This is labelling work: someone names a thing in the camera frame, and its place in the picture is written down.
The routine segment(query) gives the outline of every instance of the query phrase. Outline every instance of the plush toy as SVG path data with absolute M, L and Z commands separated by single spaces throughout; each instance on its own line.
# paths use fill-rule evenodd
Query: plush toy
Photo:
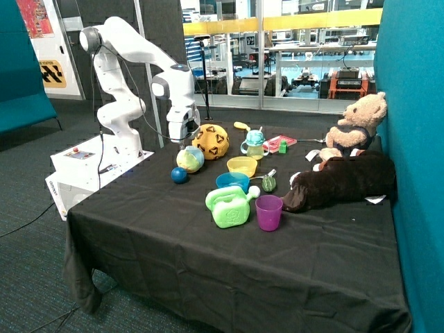
M 357 201 L 389 195 L 395 187 L 395 166 L 378 151 L 359 151 L 354 157 L 332 157 L 320 171 L 299 173 L 282 198 L 288 212 L 310 210 L 335 201 Z
M 376 127 L 387 114 L 386 94 L 369 94 L 349 105 L 338 127 L 328 132 L 324 148 L 319 153 L 323 161 L 333 156 L 349 156 L 353 149 L 367 149 L 376 135 Z

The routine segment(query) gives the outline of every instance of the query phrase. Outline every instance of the small green toy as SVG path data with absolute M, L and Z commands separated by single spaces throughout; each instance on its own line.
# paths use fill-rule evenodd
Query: small green toy
M 257 186 L 251 186 L 248 194 L 245 194 L 240 186 L 234 185 L 211 191 L 205 204 L 211 210 L 217 226 L 224 229 L 244 224 L 250 215 L 250 200 L 260 193 Z
M 273 176 L 264 176 L 262 179 L 262 188 L 265 192 L 271 193 L 276 188 L 276 179 Z
M 287 145 L 287 141 L 282 140 L 279 144 L 279 154 L 286 154 L 289 150 L 289 147 Z

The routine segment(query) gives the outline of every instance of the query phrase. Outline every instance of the baby bottle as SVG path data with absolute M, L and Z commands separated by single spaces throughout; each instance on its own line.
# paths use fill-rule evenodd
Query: baby bottle
M 267 151 L 264 152 L 265 137 L 262 134 L 262 127 L 259 130 L 251 130 L 247 133 L 247 138 L 241 144 L 241 152 L 246 154 L 248 157 L 252 157 L 255 160 L 260 160 L 264 156 L 267 156 L 270 152 L 270 147 L 265 144 Z

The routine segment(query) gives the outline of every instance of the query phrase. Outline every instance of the yellow bowl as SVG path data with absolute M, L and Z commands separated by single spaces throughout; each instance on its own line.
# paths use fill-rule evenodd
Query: yellow bowl
M 255 175 L 257 160 L 248 156 L 234 157 L 228 160 L 227 167 L 230 172 L 240 172 L 250 178 Z

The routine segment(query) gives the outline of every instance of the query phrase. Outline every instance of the teal partition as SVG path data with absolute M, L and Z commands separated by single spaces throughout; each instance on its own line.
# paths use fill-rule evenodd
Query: teal partition
M 15 0 L 1 4 L 0 88 L 0 133 L 57 117 Z
M 414 332 L 444 332 L 444 1 L 386 0 L 377 42 L 380 128 L 396 165 L 393 215 Z

